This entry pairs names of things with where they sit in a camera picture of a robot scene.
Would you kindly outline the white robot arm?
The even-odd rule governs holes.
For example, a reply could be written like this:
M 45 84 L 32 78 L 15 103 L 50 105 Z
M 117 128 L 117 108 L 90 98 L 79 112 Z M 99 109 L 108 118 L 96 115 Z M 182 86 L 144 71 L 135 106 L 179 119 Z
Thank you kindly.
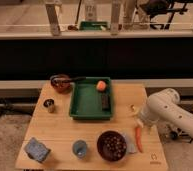
M 153 126 L 160 119 L 171 122 L 193 138 L 193 114 L 178 106 L 179 93 L 172 88 L 148 96 L 138 113 L 138 118 L 148 126 Z

